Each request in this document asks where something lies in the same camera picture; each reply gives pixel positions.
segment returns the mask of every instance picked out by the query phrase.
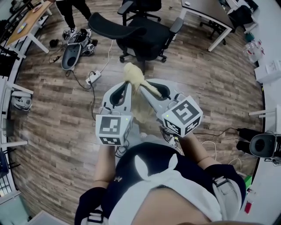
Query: white cloth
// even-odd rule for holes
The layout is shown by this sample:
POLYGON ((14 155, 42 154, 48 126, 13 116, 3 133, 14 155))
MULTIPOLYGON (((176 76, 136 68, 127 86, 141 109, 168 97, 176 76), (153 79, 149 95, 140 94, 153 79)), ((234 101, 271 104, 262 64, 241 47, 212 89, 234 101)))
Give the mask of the white cloth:
POLYGON ((132 224, 149 191, 159 185, 167 186, 179 193, 211 221, 221 221, 222 213, 215 196, 194 181, 182 177, 180 172, 175 171, 177 162, 177 155, 174 154, 170 159, 168 169, 148 176, 145 162, 139 156, 135 156, 135 166, 143 181, 131 186, 115 205, 108 220, 109 225, 132 224))

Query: office chair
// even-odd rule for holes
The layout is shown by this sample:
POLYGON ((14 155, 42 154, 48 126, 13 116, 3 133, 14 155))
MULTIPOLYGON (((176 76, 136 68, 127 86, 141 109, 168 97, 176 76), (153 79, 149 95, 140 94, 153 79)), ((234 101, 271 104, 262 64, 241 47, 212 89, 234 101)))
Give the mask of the office chair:
POLYGON ((159 11, 162 7, 161 0, 123 0, 122 5, 129 1, 132 1, 133 4, 130 6, 128 12, 133 12, 135 15, 126 19, 126 21, 132 20, 136 16, 145 18, 152 17, 156 18, 158 22, 161 21, 161 18, 159 16, 147 13, 159 11))
MULTIPOLYGON (((118 14, 126 15, 133 2, 126 2, 118 10, 118 14)), ((164 50, 167 49, 179 32, 184 21, 177 18, 171 28, 143 17, 135 17, 128 26, 119 25, 103 18, 95 12, 89 19, 89 27, 95 33, 116 40, 123 51, 120 62, 128 55, 135 56, 142 62, 142 72, 145 72, 145 61, 155 60, 160 56, 161 62, 166 62, 164 50)))
POLYGON ((6 175, 9 173, 9 170, 10 170, 10 169, 13 169, 13 168, 15 168, 15 167, 20 166, 20 164, 17 164, 17 165, 15 165, 15 166, 12 166, 12 165, 15 164, 15 163, 10 163, 10 164, 8 164, 8 162, 7 162, 6 154, 7 154, 8 152, 12 152, 12 151, 14 151, 14 150, 15 150, 15 149, 13 149, 13 150, 7 150, 7 151, 4 151, 4 152, 1 152, 1 151, 0 151, 0 179, 1 179, 2 177, 6 176, 6 175))
MULTIPOLYGON (((245 5, 242 5, 237 10, 231 12, 228 16, 234 26, 234 29, 231 31, 231 33, 234 33, 237 27, 253 22, 252 12, 245 5)), ((213 39, 213 35, 215 32, 217 32, 219 35, 221 35, 225 31, 225 27, 223 27, 213 21, 209 21, 209 23, 201 22, 200 26, 203 26, 203 25, 206 25, 213 29, 213 32, 208 37, 210 40, 213 39)))

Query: box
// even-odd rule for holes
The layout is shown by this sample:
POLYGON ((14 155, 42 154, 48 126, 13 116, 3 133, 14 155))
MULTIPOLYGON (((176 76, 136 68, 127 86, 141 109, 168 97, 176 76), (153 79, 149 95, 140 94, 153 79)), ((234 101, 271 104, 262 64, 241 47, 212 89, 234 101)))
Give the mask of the box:
POLYGON ((170 110, 162 114, 163 124, 166 128, 184 137, 201 123, 203 111, 188 96, 170 110))
POLYGON ((132 116, 96 115, 96 137, 103 145, 123 146, 132 126, 132 116))

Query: yellow plush toy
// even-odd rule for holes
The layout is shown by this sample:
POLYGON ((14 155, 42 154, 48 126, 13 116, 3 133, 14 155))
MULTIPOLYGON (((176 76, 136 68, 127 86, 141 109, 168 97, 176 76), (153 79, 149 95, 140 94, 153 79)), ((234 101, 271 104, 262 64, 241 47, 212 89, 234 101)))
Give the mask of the yellow plush toy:
POLYGON ((133 86, 132 94, 132 113, 140 123, 146 123, 149 117, 154 113, 153 108, 140 93, 140 85, 148 88, 152 93, 161 97, 160 92, 154 86, 150 85, 145 79, 140 68, 132 63, 127 63, 124 67, 124 80, 129 81, 133 86))

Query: green object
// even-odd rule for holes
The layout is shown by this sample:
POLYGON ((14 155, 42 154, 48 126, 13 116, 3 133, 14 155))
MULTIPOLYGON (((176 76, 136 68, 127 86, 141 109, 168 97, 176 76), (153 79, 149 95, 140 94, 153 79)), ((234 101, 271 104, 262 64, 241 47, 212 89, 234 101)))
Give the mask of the green object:
POLYGON ((244 182, 246 184, 246 189, 248 189, 251 184, 252 184, 252 176, 247 176, 245 179, 244 179, 244 182))
POLYGON ((255 39, 255 36, 251 32, 249 32, 246 34, 245 38, 247 42, 251 42, 252 40, 255 39))

